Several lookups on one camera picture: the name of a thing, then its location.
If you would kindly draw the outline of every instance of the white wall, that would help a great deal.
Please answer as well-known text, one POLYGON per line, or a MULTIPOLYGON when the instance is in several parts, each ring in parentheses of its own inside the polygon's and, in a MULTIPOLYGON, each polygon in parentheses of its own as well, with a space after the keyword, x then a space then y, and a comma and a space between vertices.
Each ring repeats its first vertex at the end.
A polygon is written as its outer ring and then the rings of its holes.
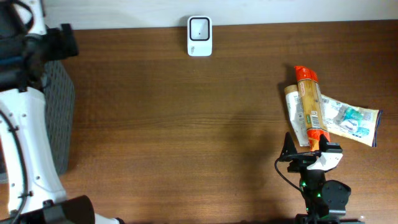
POLYGON ((50 27, 74 29, 184 26, 187 16, 214 25, 398 19, 398 0, 46 0, 50 27))

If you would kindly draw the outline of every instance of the barcode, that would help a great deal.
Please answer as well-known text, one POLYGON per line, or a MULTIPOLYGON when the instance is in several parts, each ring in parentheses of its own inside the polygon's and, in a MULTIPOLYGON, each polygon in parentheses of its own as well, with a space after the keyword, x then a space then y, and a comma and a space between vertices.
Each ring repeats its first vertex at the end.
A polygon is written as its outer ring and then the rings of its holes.
POLYGON ((311 115, 311 124, 313 128, 321 128, 317 115, 311 115))

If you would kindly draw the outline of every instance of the brown tabletop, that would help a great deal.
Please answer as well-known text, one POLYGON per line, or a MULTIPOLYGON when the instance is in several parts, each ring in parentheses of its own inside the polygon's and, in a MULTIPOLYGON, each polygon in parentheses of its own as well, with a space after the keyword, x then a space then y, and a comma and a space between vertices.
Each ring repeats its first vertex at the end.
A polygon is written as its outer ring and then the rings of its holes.
POLYGON ((291 130, 283 89, 304 65, 324 95, 384 110, 375 148, 331 134, 344 156, 326 178, 352 188, 346 218, 398 223, 398 21, 217 26, 213 35, 213 55, 194 58, 183 28, 76 31, 80 56, 63 62, 76 89, 61 177, 69 197, 85 194, 97 213, 127 223, 305 213, 274 170, 291 130))

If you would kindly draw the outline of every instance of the white plastic package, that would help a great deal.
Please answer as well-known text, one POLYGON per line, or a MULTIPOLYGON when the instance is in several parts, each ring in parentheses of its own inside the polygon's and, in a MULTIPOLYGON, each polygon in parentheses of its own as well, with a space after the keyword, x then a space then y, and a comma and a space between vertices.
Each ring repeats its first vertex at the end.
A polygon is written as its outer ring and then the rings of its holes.
MULTIPOLYGON (((286 92, 289 118, 300 146, 309 146, 303 107, 297 91, 286 92)), ((322 95, 323 122, 328 131, 371 147, 377 146, 377 128, 380 125, 382 110, 371 110, 351 106, 322 95)))

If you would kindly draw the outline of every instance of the cylindrical package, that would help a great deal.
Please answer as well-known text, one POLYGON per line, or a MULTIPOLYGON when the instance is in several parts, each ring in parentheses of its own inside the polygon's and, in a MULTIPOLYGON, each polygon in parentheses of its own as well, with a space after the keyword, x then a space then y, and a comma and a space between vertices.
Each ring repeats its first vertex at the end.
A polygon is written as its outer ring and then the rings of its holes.
MULTIPOLYGON (((301 146, 308 145, 305 123, 301 120, 303 109, 296 85, 285 88, 289 118, 301 146)), ((380 125, 382 110, 371 110, 351 106, 322 95, 322 111, 328 131, 368 146, 377 146, 377 128, 380 125)))
POLYGON ((323 124, 321 92, 317 74, 304 67, 295 66, 298 92, 303 102, 305 127, 311 151, 319 150, 319 139, 323 134, 330 141, 328 128, 323 124))

